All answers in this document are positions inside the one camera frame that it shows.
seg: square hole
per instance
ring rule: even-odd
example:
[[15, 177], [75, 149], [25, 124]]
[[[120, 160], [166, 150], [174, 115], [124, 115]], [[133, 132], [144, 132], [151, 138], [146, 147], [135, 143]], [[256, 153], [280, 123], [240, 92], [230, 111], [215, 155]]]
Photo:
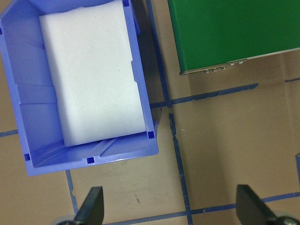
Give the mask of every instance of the square hole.
[[95, 163], [94, 157], [87, 158], [88, 164]]
[[124, 6], [124, 7], [129, 6], [129, 1], [128, 1], [128, 0], [123, 0], [123, 6]]
[[29, 154], [24, 154], [24, 159], [25, 159], [25, 161], [30, 161], [30, 155]]
[[148, 132], [148, 138], [149, 139], [153, 139], [154, 138], [154, 132], [153, 131]]

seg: white foam block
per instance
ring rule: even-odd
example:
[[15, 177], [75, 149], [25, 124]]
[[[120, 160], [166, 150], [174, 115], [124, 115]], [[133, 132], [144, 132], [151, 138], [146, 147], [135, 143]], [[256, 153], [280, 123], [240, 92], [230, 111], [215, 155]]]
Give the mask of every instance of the white foam block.
[[65, 146], [146, 131], [122, 0], [40, 24]]

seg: plastic bin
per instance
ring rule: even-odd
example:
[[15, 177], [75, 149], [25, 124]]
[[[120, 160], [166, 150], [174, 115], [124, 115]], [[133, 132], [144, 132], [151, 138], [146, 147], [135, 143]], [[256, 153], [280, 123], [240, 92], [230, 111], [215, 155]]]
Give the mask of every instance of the plastic bin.
[[111, 0], [14, 0], [0, 17], [0, 48], [28, 175], [52, 173], [158, 153], [143, 68], [139, 28], [130, 0], [123, 0], [132, 68], [146, 132], [65, 147], [38, 17]]

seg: blue tape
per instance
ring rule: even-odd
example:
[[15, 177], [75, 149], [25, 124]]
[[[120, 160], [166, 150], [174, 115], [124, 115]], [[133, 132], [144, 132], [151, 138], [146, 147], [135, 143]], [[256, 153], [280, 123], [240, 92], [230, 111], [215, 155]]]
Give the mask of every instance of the blue tape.
[[212, 97], [221, 96], [221, 95], [228, 95], [228, 94], [245, 91], [245, 90], [252, 90], [252, 89], [256, 88], [257, 86], [258, 86], [258, 83], [253, 83], [253, 84], [239, 86], [239, 87], [235, 87], [235, 88], [217, 90], [217, 91], [204, 93], [204, 94], [200, 94], [200, 95], [193, 95], [193, 96], [189, 96], [189, 97], [177, 98], [177, 99], [172, 100], [172, 105], [184, 103], [184, 102], [190, 102], [193, 100], [200, 100], [200, 99], [212, 98]]
[[166, 102], [156, 102], [156, 103], [151, 103], [150, 108], [151, 109], [160, 108], [160, 107], [164, 107], [166, 105], [167, 105]]
[[[267, 203], [267, 202], [273, 202], [273, 201], [278, 201], [278, 200], [283, 200], [283, 199], [288, 199], [288, 198], [295, 198], [295, 197], [300, 197], [300, 192], [288, 193], [288, 194], [284, 194], [284, 195], [277, 195], [277, 196], [273, 196], [273, 197], [267, 197], [267, 198], [263, 198], [262, 200], [265, 203]], [[203, 208], [203, 209], [192, 210], [192, 211], [190, 211], [190, 214], [194, 215], [194, 214], [201, 214], [201, 213], [207, 213], [207, 212], [232, 210], [235, 208], [236, 208], [236, 204], [228, 204], [228, 205], [221, 205], [221, 206], [214, 206], [214, 207], [207, 207], [207, 208]], [[182, 217], [182, 216], [187, 216], [187, 215], [188, 214], [186, 211], [175, 212], [175, 213], [163, 214], [163, 215], [159, 215], [159, 216], [145, 217], [145, 218], [140, 218], [140, 219], [132, 219], [132, 220], [127, 220], [127, 221], [110, 223], [110, 224], [105, 224], [105, 225], [131, 225], [131, 224], [139, 224], [139, 223], [145, 223], [145, 222], [161, 220], [161, 219]]]
[[[295, 198], [300, 197], [300, 192], [295, 193], [288, 193], [284, 195], [277, 195], [272, 197], [263, 198], [262, 200], [265, 203], [274, 202], [278, 200], [288, 199], [288, 198]], [[221, 205], [221, 206], [214, 206], [214, 207], [207, 207], [202, 209], [196, 209], [192, 210], [192, 214], [200, 214], [200, 213], [206, 213], [206, 212], [216, 212], [216, 211], [223, 211], [223, 210], [232, 210], [236, 208], [236, 204], [229, 204], [229, 205]]]
[[300, 192], [294, 192], [294, 193], [288, 193], [288, 194], [284, 194], [284, 195], [267, 197], [267, 198], [263, 198], [262, 200], [265, 203], [269, 203], [269, 202], [273, 202], [273, 201], [278, 201], [278, 200], [283, 200], [283, 199], [288, 199], [288, 198], [295, 198], [295, 197], [300, 197]]
[[194, 214], [200, 214], [200, 213], [206, 213], [206, 212], [216, 212], [216, 211], [222, 211], [222, 210], [231, 210], [231, 209], [235, 209], [235, 207], [236, 207], [236, 204], [207, 207], [207, 208], [203, 208], [203, 209], [192, 210], [192, 214], [194, 215]]
[[73, 182], [72, 182], [72, 176], [71, 172], [69, 170], [66, 170], [66, 177], [67, 177], [67, 184], [69, 186], [69, 192], [70, 192], [70, 197], [71, 197], [71, 202], [73, 206], [73, 211], [75, 214], [78, 213], [78, 206], [77, 206], [77, 201], [76, 201], [76, 196], [73, 195]]
[[18, 130], [10, 130], [7, 132], [1, 132], [0, 137], [7, 137], [7, 136], [17, 135], [17, 134], [18, 134]]
[[110, 223], [110, 224], [105, 224], [105, 225], [139, 224], [139, 223], [145, 223], [145, 222], [161, 220], [161, 219], [170, 219], [170, 218], [174, 218], [174, 217], [182, 217], [182, 216], [185, 216], [185, 215], [186, 215], [186, 212], [175, 212], [175, 213], [163, 214], [163, 215], [159, 215], [159, 216], [145, 217], [145, 218], [141, 218], [141, 219], [132, 219], [132, 220], [127, 220], [127, 221], [122, 221], [122, 222]]
[[148, 10], [150, 23], [151, 23], [151, 30], [152, 30], [155, 54], [156, 54], [156, 58], [157, 58], [157, 65], [158, 65], [158, 70], [159, 70], [159, 75], [160, 75], [161, 87], [163, 89], [163, 94], [165, 97], [166, 105], [170, 108], [172, 106], [172, 104], [170, 101], [168, 86], [167, 86], [167, 82], [166, 82], [166, 78], [165, 78], [165, 67], [163, 64], [163, 58], [162, 58], [160, 47], [159, 47], [158, 34], [157, 34], [156, 26], [155, 26], [155, 19], [154, 19], [151, 0], [146, 0], [146, 4], [147, 4], [147, 10]]
[[296, 163], [297, 163], [298, 177], [300, 183], [300, 154], [296, 155]]
[[300, 77], [295, 78], [295, 79], [291, 79], [291, 80], [285, 80], [285, 83], [289, 83], [289, 82], [293, 82], [293, 81], [299, 81], [299, 80], [300, 80]]
[[179, 171], [179, 176], [180, 176], [183, 200], [184, 200], [186, 213], [187, 213], [187, 222], [188, 222], [188, 225], [192, 225], [193, 218], [192, 218], [191, 207], [189, 204], [188, 188], [187, 188], [186, 179], [184, 176], [184, 170], [183, 170], [182, 159], [181, 159], [181, 155], [180, 155], [179, 143], [178, 143], [178, 140], [176, 137], [176, 126], [175, 126], [174, 115], [172, 113], [169, 114], [169, 119], [170, 119], [170, 126], [171, 126], [171, 131], [172, 131], [172, 136], [173, 136], [177, 166], [178, 166], [178, 171]]

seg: cardboard surface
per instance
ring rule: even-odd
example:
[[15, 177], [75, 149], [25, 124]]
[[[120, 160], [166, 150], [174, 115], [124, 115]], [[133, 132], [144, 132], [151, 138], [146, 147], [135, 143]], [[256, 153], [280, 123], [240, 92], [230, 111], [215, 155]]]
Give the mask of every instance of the cardboard surface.
[[164, 108], [158, 155], [71, 171], [79, 207], [92, 186], [103, 186], [105, 224], [185, 210], [168, 113]]
[[15, 130], [16, 123], [1, 56], [0, 62], [0, 132], [6, 132]]
[[173, 106], [192, 209], [234, 203], [239, 183], [261, 197], [299, 191], [285, 85]]
[[64, 172], [27, 176], [18, 135], [0, 138], [0, 218], [3, 224], [45, 224], [73, 214]]
[[[294, 217], [300, 218], [300, 197], [268, 202], [267, 205], [275, 213], [289, 212]], [[194, 225], [240, 225], [235, 209], [193, 215], [193, 222]]]

